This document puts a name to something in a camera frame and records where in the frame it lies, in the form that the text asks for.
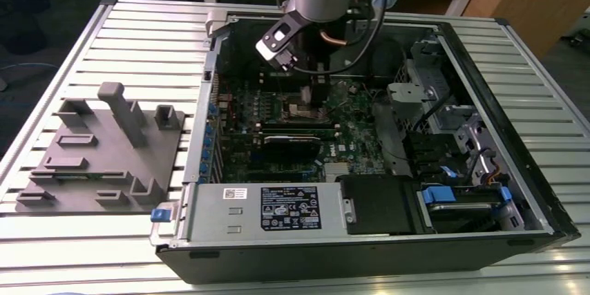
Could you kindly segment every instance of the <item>warning label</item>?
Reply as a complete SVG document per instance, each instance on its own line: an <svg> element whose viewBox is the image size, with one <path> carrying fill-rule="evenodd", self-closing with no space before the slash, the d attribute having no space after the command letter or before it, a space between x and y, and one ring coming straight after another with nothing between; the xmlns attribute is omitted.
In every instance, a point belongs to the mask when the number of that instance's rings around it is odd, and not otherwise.
<svg viewBox="0 0 590 295"><path fill-rule="evenodd" d="M265 231L321 229L317 187L261 189L261 226Z"/></svg>

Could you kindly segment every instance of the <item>white label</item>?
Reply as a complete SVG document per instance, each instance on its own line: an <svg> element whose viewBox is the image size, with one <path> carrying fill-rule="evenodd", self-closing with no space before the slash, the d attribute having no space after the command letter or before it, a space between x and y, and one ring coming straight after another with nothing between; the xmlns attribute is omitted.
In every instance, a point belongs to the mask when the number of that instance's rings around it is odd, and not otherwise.
<svg viewBox="0 0 590 295"><path fill-rule="evenodd" d="M249 197L247 188L225 188L223 199L225 200L245 200Z"/></svg>

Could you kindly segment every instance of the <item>floor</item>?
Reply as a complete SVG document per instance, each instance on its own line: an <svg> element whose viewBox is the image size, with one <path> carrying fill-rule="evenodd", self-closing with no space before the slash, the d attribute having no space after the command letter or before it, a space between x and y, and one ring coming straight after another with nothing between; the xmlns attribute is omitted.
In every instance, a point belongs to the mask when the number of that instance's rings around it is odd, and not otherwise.
<svg viewBox="0 0 590 295"><path fill-rule="evenodd" d="M274 4L275 0L222 0L235 3ZM0 67L6 64L42 62L59 66L76 42L100 0L51 0L51 8L38 15L48 46L27 56L16 56L0 47ZM590 52L573 49L560 42L544 59L544 65L590 118ZM19 67L0 72L8 88L0 92L0 157L43 95L55 70L46 67Z"/></svg>

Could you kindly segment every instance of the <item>slotted aluminum surface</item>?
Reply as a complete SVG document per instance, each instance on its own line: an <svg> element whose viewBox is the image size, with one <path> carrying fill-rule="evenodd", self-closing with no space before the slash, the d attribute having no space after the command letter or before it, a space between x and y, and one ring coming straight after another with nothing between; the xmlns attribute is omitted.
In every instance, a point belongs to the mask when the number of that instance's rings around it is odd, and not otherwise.
<svg viewBox="0 0 590 295"><path fill-rule="evenodd" d="M60 99L88 98L94 108L104 108L96 99L98 86L103 81L116 81L126 84L126 97L140 100L143 109L167 103L189 116L195 114L207 52L205 20L215 8L275 12L263 6L119 0L115 6L102 6L95 14L94 25L75 46L71 61L62 67L62 76L56 77L55 95L47 95L48 106L32 115L39 123L30 120L34 126L23 129L23 136L15 141L16 158L10 163L3 161L7 176L0 187L0 195L6 192L0 213L7 217L0 218L0 287L10 288L0 289L0 293L484 295L526 289L536 294L586 294L585 289L590 289L589 124L510 29L493 19L391 16L453 24L582 232L582 238L564 248L516 256L477 272L191 286L154 254L148 216L11 215L18 192L27 186L28 170L38 166L62 124L51 116ZM191 126L189 119L175 161L179 171L171 177L171 200L180 197ZM164 224L160 234L170 235L172 229L172 224Z"/></svg>

